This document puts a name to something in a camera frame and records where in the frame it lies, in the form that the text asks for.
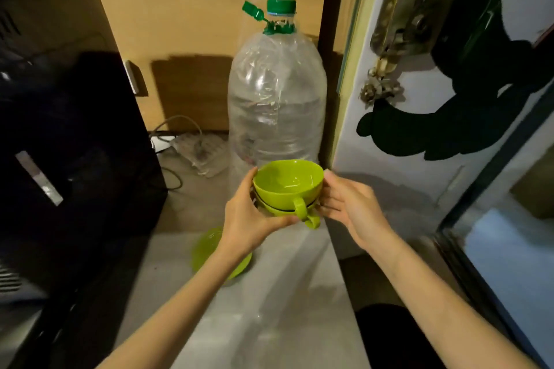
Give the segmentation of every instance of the door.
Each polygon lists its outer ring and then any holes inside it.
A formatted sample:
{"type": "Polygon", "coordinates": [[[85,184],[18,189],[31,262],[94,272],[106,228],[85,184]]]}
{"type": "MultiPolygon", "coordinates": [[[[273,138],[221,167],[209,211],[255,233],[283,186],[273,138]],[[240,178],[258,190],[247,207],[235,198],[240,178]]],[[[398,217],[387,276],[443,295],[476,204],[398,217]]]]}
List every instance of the door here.
{"type": "Polygon", "coordinates": [[[431,53],[398,63],[403,93],[368,107],[360,90],[382,1],[347,59],[356,74],[332,167],[370,184],[409,239],[437,229],[554,77],[554,0],[454,0],[431,53]]]}

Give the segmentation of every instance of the water bottle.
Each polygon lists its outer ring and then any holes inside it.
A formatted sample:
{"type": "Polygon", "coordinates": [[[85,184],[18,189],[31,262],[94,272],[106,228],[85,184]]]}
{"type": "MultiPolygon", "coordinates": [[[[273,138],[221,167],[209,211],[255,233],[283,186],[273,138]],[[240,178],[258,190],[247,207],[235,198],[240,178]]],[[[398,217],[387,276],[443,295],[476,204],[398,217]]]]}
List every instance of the water bottle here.
{"type": "Polygon", "coordinates": [[[321,57],[294,23],[296,0],[267,0],[268,18],[249,2],[243,10],[267,24],[237,53],[229,75],[232,192],[252,166],[317,161],[327,94],[321,57]]]}

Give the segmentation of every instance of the door latch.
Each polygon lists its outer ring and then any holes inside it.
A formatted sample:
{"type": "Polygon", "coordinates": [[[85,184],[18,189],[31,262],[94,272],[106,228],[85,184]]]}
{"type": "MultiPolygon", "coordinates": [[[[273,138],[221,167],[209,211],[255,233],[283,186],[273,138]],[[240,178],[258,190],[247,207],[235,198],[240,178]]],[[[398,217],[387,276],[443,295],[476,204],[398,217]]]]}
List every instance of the door latch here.
{"type": "Polygon", "coordinates": [[[378,98],[403,91],[391,77],[402,57],[429,53],[437,41],[454,0],[383,0],[370,39],[379,57],[369,69],[360,99],[369,107],[378,98]]]}

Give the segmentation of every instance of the green saucer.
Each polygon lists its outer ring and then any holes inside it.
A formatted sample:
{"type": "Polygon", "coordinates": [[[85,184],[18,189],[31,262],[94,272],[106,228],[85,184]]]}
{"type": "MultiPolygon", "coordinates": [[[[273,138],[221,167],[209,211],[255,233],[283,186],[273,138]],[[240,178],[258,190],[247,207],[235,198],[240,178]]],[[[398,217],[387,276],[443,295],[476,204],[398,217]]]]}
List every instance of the green saucer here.
{"type": "MultiPolygon", "coordinates": [[[[213,252],[221,239],[223,228],[210,229],[208,232],[202,235],[202,238],[198,240],[194,248],[192,248],[192,259],[190,260],[190,266],[195,273],[204,265],[206,260],[213,252]]],[[[231,280],[244,271],[252,260],[252,253],[248,254],[244,260],[233,270],[231,275],[227,277],[227,280],[231,280]]]]}

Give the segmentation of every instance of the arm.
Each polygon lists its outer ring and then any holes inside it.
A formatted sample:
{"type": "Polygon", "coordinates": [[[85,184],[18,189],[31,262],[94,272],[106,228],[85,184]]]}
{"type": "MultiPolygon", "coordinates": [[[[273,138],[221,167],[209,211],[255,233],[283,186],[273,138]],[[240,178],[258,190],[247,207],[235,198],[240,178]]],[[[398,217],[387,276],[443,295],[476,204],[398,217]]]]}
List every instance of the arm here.
{"type": "Polygon", "coordinates": [[[97,369],[168,369],[196,328],[218,289],[236,266],[270,233],[297,222],[265,217],[252,204],[251,170],[225,206],[222,238],[204,266],[97,369]]]}
{"type": "Polygon", "coordinates": [[[321,213],[372,256],[448,369],[537,368],[398,237],[370,187],[331,171],[325,180],[321,213]]]}

